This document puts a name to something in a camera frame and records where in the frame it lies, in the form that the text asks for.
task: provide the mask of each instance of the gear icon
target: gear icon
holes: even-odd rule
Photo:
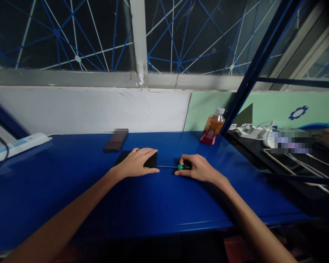
[[[308,110],[307,106],[303,106],[301,108],[297,108],[294,112],[290,114],[289,119],[294,120],[299,118],[301,115],[306,113],[306,110]]]

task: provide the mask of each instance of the plastic bottle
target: plastic bottle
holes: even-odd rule
[[[204,132],[201,135],[200,141],[204,144],[213,145],[226,121],[223,117],[224,108],[217,108],[216,114],[208,118]]]

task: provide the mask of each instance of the green panel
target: green panel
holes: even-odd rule
[[[208,116],[215,113],[217,107],[227,108],[232,96],[233,93],[220,91],[193,92],[184,131],[202,130]],[[313,123],[329,124],[329,92],[251,93],[241,110],[251,103],[253,103],[253,125],[265,121],[280,121],[288,128],[298,128]],[[289,119],[292,112],[303,106],[308,108],[305,114],[297,119]]]
[[[184,131],[203,130],[208,117],[219,107],[226,109],[233,96],[234,93],[223,91],[191,93]]]

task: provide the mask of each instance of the black device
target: black device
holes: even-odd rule
[[[131,153],[131,151],[121,151],[120,156],[118,157],[114,165],[115,166],[118,165],[121,161],[123,161],[128,156],[129,153]],[[156,168],[156,166],[157,166],[157,152],[144,163],[144,167]]]
[[[111,138],[102,149],[103,152],[117,152],[122,146],[129,134],[128,129],[115,129]]]

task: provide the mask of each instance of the black cable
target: black cable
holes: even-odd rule
[[[3,159],[2,161],[1,161],[1,163],[0,163],[0,168],[1,168],[1,166],[6,162],[6,160],[7,160],[7,158],[8,158],[8,154],[10,153],[10,149],[8,148],[8,146],[7,146],[7,143],[0,137],[0,142],[3,144],[3,145],[5,145],[5,147],[6,147],[6,156],[5,156],[5,159]]]

